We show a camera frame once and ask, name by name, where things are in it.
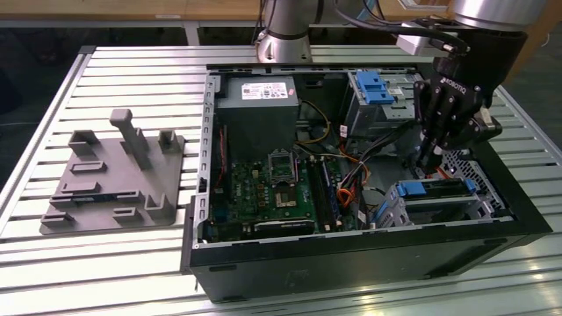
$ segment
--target wooden table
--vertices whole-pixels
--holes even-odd
[[[381,2],[390,20],[435,11],[407,11],[398,0]],[[0,18],[27,20],[255,20],[259,0],[0,0]]]

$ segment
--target sticker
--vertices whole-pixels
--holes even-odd
[[[343,138],[347,138],[347,126],[346,125],[341,125],[341,136]]]
[[[359,218],[359,221],[362,221],[363,223],[367,223],[367,216],[362,211],[358,212],[358,218]]]
[[[289,99],[285,82],[243,84],[243,100]]]
[[[402,95],[402,94],[405,94],[403,92],[402,92],[402,89],[401,88],[398,88],[398,89],[387,89],[389,90],[389,93],[390,94],[397,94],[397,95]]]
[[[182,18],[182,16],[175,14],[158,14],[156,18]]]

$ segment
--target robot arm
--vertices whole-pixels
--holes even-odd
[[[470,47],[465,53],[435,58],[434,76],[414,84],[422,125],[415,163],[427,173],[441,165],[443,151],[467,148],[502,133],[502,125],[489,113],[494,90],[510,73],[528,40],[525,29],[537,20],[545,3],[455,0],[455,20],[434,25],[427,21],[426,27],[455,32]]]
[[[399,35],[397,45],[413,55],[426,53],[430,47],[441,51],[433,77],[414,84],[415,115],[422,126],[415,164],[434,173],[445,151],[467,148],[502,132],[502,125],[489,114],[491,98],[528,40],[525,29],[540,17],[546,0],[455,0],[454,20],[421,18],[402,26],[351,18],[343,5],[361,2],[267,0],[258,58],[262,63],[313,61],[307,37],[311,12],[318,20],[327,3],[337,16],[357,27]],[[307,8],[311,3],[317,10]]]

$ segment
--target yellow wire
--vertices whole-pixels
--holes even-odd
[[[318,113],[322,115],[322,117],[325,118],[325,121],[326,121],[326,131],[325,131],[325,135],[322,135],[321,138],[317,138],[315,140],[301,140],[301,141],[297,142],[298,144],[305,144],[306,145],[306,144],[318,143],[318,142],[321,142],[322,140],[326,139],[326,137],[330,135],[330,125],[331,125],[331,122],[329,121],[325,112],[322,112],[322,110],[319,109],[319,107],[311,101],[302,100],[302,102],[306,103],[307,105],[310,105],[318,111]]]
[[[345,155],[346,157],[347,157],[347,159],[350,159],[351,160],[351,162],[354,162],[354,163],[358,163],[359,162],[359,160],[358,159],[355,159],[355,158],[353,158],[343,150],[341,150],[341,154],[342,155]],[[367,184],[367,180],[369,180],[369,177],[371,176],[371,172],[370,172],[370,170],[369,170],[369,168],[367,168],[367,166],[365,165],[365,164],[362,164],[363,166],[363,170],[366,171],[366,178],[365,178],[365,180],[362,181],[362,183],[363,183],[363,185],[366,185]]]

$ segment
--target ram slot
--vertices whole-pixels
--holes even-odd
[[[330,174],[330,169],[327,168],[327,164],[326,161],[322,160],[322,170],[325,172],[325,186],[327,188],[327,200],[330,202],[330,209],[333,211],[333,217],[334,217],[334,222],[337,223],[337,226],[341,226],[341,222],[338,222],[341,220],[341,208],[338,206],[338,200],[335,199],[335,188],[334,188],[334,183],[333,183],[333,177]]]
[[[325,171],[322,169],[322,162],[307,160],[307,173],[310,182],[310,191],[314,199],[314,210],[317,212],[317,219],[319,229],[323,232],[330,232],[335,228],[335,220],[333,215],[333,207],[330,205],[329,188],[325,185]]]

